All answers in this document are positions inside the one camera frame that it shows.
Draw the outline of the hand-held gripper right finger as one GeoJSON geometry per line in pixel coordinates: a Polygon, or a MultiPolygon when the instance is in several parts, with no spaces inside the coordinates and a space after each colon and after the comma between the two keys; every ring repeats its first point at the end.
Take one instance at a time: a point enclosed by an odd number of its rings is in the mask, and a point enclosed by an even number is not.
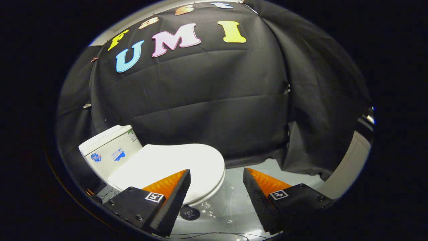
{"type": "Polygon", "coordinates": [[[243,183],[264,231],[270,234],[303,226],[334,203],[304,183],[292,186],[248,167],[243,183]]]}

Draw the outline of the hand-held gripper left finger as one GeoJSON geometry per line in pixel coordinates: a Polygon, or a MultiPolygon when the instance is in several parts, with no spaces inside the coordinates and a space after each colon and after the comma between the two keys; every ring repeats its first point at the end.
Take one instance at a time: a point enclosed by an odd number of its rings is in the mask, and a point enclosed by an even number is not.
{"type": "Polygon", "coordinates": [[[184,169],[148,185],[128,187],[103,206],[132,226],[161,237],[169,236],[191,185],[184,169]]]}

